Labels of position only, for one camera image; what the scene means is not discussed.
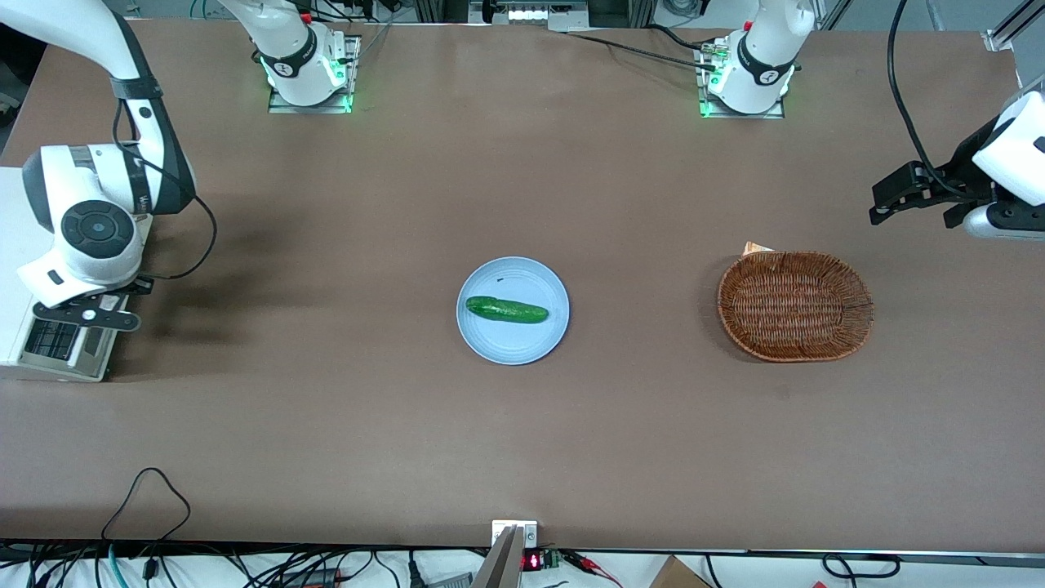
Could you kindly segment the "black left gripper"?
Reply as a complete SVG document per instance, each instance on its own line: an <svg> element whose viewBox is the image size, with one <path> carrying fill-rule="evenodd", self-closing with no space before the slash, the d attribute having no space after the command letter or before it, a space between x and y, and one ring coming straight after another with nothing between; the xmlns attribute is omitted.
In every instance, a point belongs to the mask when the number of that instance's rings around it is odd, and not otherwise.
<svg viewBox="0 0 1045 588"><path fill-rule="evenodd" d="M993 180L972 158L985 145L997 122L998 117L993 117L959 142L951 159L936 168L940 181L933 181L924 164L906 163L874 184L869 222L881 225L898 212L929 207L933 202L956 203L944 212L945 227L954 229L963 224L972 204L995 201Z"/></svg>

